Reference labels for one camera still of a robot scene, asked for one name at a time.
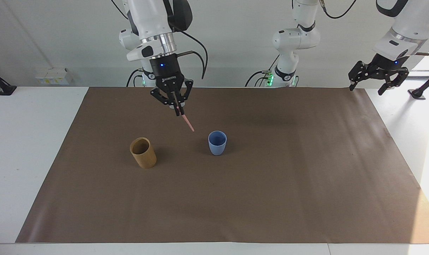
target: cable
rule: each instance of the cable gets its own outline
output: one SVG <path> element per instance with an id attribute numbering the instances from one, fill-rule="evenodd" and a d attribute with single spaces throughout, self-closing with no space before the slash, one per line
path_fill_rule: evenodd
<path id="1" fill-rule="evenodd" d="M 187 37 L 193 39 L 195 42 L 197 42 L 199 45 L 202 46 L 202 48 L 205 50 L 205 70 L 208 67 L 208 50 L 207 48 L 205 48 L 205 45 L 203 43 L 201 43 L 198 39 L 194 38 L 192 35 L 186 33 L 185 31 L 177 28 L 174 24 L 170 23 L 169 24 L 178 32 L 181 32 L 182 34 L 186 35 Z"/>
<path id="2" fill-rule="evenodd" d="M 131 73 L 130 77 L 128 78 L 128 81 L 127 81 L 127 87 L 128 87 L 128 85 L 129 85 L 129 83 L 130 83 L 130 81 L 131 81 L 132 76 L 133 76 L 135 73 L 137 73 L 138 71 L 139 71 L 139 69 L 136 69 L 136 70 L 132 71 L 132 73 Z"/>
<path id="3" fill-rule="evenodd" d="M 295 82 L 295 81 L 297 81 L 295 84 L 295 87 L 298 87 L 298 83 L 299 83 L 299 76 L 298 75 L 295 76 L 295 78 L 293 79 L 293 82 Z"/>
<path id="4" fill-rule="evenodd" d="M 260 80 L 266 80 L 266 78 L 258 78 L 258 80 L 255 82 L 255 85 L 254 85 L 254 87 L 257 87 L 257 83 L 258 83 L 258 81 L 260 81 Z"/>
<path id="5" fill-rule="evenodd" d="M 256 76 L 257 74 L 261 74 L 261 73 L 262 73 L 262 71 L 258 71 L 255 74 L 251 75 L 251 77 L 249 77 L 249 79 L 247 80 L 246 85 L 244 85 L 244 87 L 247 87 L 247 85 L 249 84 L 249 82 L 252 80 L 252 78 L 254 76 Z"/>
<path id="6" fill-rule="evenodd" d="M 425 53 L 425 52 L 418 52 L 415 55 L 417 56 L 429 56 L 429 53 Z"/>
<path id="7" fill-rule="evenodd" d="M 134 87 L 136 87 L 136 78 L 137 78 L 137 77 L 142 78 L 142 75 L 134 76 L 134 78 L 132 79 L 132 85 L 133 85 Z"/>
<path id="8" fill-rule="evenodd" d="M 183 53 L 177 54 L 177 57 L 182 57 L 182 56 L 186 56 L 186 55 L 190 55 L 190 54 L 195 54 L 195 55 L 197 55 L 200 58 L 200 61 L 202 62 L 202 68 L 203 68 L 202 79 L 204 79 L 205 72 L 207 71 L 207 66 L 204 63 L 204 60 L 203 60 L 202 56 L 198 52 L 196 52 L 194 50 L 191 50 L 191 51 L 187 51 L 187 52 L 183 52 Z"/>
<path id="9" fill-rule="evenodd" d="M 276 57 L 276 59 L 275 59 L 275 60 L 273 61 L 273 63 L 271 64 L 270 68 L 268 68 L 268 71 L 271 71 L 271 68 L 273 67 L 274 63 L 276 63 L 276 61 L 278 60 L 279 56 L 280 56 L 280 54 L 278 54 L 278 56 Z"/>
<path id="10" fill-rule="evenodd" d="M 345 11 L 344 14 L 342 14 L 341 16 L 337 16 L 337 17 L 333 17 L 331 15 L 328 14 L 328 11 L 326 11 L 326 6 L 325 6 L 325 0 L 319 0 L 320 1 L 320 5 L 321 8 L 323 9 L 323 11 L 325 12 L 326 16 L 330 17 L 331 19 L 340 19 L 343 16 L 345 16 L 353 7 L 353 5 L 355 5 L 357 0 L 354 0 L 353 3 L 350 5 L 350 7 Z"/>
<path id="11" fill-rule="evenodd" d="M 128 19 L 128 17 L 124 14 L 124 12 L 122 12 L 120 10 L 120 8 L 117 6 L 117 4 L 114 2 L 114 0 L 111 0 L 111 2 L 115 5 L 115 7 L 117 8 L 117 10 L 119 10 L 119 12 L 125 17 L 125 19 Z"/>

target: blue cup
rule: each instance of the blue cup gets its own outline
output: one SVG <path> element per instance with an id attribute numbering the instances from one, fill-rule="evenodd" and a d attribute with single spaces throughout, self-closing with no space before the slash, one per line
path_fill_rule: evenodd
<path id="1" fill-rule="evenodd" d="M 227 136 L 222 131 L 213 131 L 208 136 L 208 145 L 213 155 L 221 155 L 227 144 Z"/>

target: white robotic arm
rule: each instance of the white robotic arm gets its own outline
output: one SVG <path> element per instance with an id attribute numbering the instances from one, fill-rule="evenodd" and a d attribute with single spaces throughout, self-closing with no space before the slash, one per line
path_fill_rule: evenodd
<path id="1" fill-rule="evenodd" d="M 293 1 L 297 28 L 284 29 L 273 36 L 273 45 L 280 54 L 279 62 L 273 70 L 273 84 L 278 84 L 278 87 L 290 86 L 292 82 L 299 61 L 299 57 L 294 51 L 317 46 L 321 37 L 315 27 L 319 0 Z"/>
<path id="2" fill-rule="evenodd" d="M 350 90 L 366 79 L 381 79 L 386 83 L 378 91 L 399 87 L 409 74 L 402 67 L 405 61 L 429 38 L 429 0 L 376 0 L 377 9 L 395 22 L 373 50 L 377 53 L 369 64 L 356 63 L 349 73 Z"/>
<path id="3" fill-rule="evenodd" d="M 173 33 L 185 31 L 192 22 L 187 0 L 123 0 L 131 29 L 120 32 L 119 40 L 130 52 L 129 61 L 140 60 L 147 85 L 155 88 L 150 94 L 164 105 L 184 115 L 185 100 L 193 81 L 185 79 L 177 60 Z M 186 92 L 181 95 L 183 83 Z"/>

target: white table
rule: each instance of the white table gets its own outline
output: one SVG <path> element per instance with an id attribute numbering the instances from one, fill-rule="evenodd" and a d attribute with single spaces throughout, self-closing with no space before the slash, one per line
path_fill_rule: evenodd
<path id="1" fill-rule="evenodd" d="M 429 100 L 406 94 L 418 85 L 368 93 L 429 199 Z M 429 255 L 429 245 L 396 244 L 13 244 L 87 89 L 19 87 L 0 97 L 0 254 Z"/>

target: power outlet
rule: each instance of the power outlet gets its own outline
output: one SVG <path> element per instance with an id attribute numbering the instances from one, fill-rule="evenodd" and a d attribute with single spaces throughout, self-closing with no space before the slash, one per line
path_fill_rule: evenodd
<path id="1" fill-rule="evenodd" d="M 69 85 L 73 80 L 67 68 L 53 68 L 40 71 L 35 78 L 43 85 Z"/>

